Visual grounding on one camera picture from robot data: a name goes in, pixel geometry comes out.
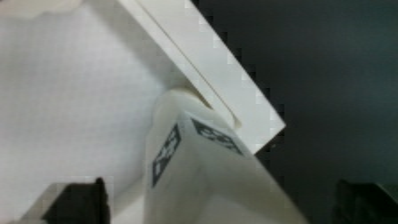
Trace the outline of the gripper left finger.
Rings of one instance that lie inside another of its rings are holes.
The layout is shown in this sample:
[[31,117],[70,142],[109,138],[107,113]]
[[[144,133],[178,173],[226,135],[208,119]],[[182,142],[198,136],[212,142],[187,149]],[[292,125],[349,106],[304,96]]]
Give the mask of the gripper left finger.
[[13,224],[111,224],[105,181],[52,184]]

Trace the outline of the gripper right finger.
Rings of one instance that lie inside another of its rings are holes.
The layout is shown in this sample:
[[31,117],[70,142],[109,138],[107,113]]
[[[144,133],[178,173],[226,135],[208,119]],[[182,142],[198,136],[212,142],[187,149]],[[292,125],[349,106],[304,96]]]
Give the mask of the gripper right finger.
[[398,224],[398,184],[336,184],[335,224]]

